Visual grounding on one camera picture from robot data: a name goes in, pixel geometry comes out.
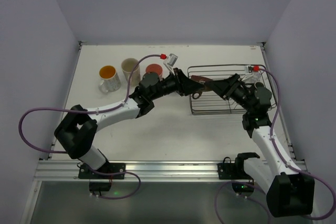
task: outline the beige cup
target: beige cup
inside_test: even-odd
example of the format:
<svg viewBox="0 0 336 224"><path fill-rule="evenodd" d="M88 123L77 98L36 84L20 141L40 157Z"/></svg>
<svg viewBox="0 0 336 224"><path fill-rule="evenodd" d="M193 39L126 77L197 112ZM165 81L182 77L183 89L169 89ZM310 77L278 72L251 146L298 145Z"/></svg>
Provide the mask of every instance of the beige cup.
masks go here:
<svg viewBox="0 0 336 224"><path fill-rule="evenodd" d="M124 60L121 63L121 69L122 72L125 75L126 80L128 81L128 78L134 68L134 66L138 63L138 60L133 59L133 58L128 58L126 60ZM135 71L132 74L132 78L131 78L131 86L137 86L140 82L140 66L137 66Z"/></svg>
<svg viewBox="0 0 336 224"><path fill-rule="evenodd" d="M120 79L116 69L113 66L104 66L99 71L101 83L99 90L102 93L108 93L118 90L121 87Z"/></svg>

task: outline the dish rack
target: dish rack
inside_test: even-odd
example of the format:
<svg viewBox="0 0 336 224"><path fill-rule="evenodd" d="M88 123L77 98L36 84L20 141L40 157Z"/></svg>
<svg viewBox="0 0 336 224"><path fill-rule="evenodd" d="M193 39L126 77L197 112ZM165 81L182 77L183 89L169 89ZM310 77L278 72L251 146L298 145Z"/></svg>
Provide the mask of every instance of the dish rack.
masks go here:
<svg viewBox="0 0 336 224"><path fill-rule="evenodd" d="M246 72L247 66L260 66L261 68L266 68L264 65L256 64L191 66L188 68L187 73L189 78L195 75L213 80L223 80L237 73L244 79L244 77L248 75ZM259 72L261 75L259 81L272 92L273 104L270 109L273 109L277 106L274 100L274 91L270 85L267 74L264 71ZM203 92L198 99L194 99L192 95L189 95L189 101L191 113L193 115L244 114L246 112L246 110L234 100L229 99L225 101L213 91Z"/></svg>

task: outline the red cup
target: red cup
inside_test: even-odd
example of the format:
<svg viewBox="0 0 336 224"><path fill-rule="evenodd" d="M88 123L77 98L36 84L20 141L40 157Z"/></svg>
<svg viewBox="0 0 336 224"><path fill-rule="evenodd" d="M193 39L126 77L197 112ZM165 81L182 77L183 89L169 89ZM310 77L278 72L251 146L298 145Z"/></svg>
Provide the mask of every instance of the red cup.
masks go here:
<svg viewBox="0 0 336 224"><path fill-rule="evenodd" d="M160 80L162 80L162 72L163 69L159 64L150 64L146 67L146 73L157 73L157 75L160 77Z"/></svg>

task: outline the gray floor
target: gray floor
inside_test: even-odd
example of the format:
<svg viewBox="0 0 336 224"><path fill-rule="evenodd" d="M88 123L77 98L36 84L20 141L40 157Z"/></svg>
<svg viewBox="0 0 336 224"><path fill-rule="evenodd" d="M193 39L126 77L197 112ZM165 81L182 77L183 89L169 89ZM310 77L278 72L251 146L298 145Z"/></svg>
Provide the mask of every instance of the gray floor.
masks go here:
<svg viewBox="0 0 336 224"><path fill-rule="evenodd" d="M32 224L40 223L219 223L214 211L218 183L143 183L128 199L103 200L89 197L86 182L44 182ZM109 195L124 195L135 183L113 182ZM265 195L254 193L259 201ZM257 204L237 198L223 189L218 199L225 223L267 223L267 214ZM311 223L301 217L272 219L271 223Z"/></svg>

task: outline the red connector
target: red connector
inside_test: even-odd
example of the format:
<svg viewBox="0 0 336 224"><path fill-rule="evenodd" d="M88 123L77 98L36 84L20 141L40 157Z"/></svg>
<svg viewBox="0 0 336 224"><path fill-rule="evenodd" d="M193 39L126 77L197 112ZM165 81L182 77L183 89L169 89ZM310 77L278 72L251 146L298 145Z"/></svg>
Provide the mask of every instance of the red connector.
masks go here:
<svg viewBox="0 0 336 224"><path fill-rule="evenodd" d="M258 72L260 70L259 66L253 66L253 72Z"/></svg>

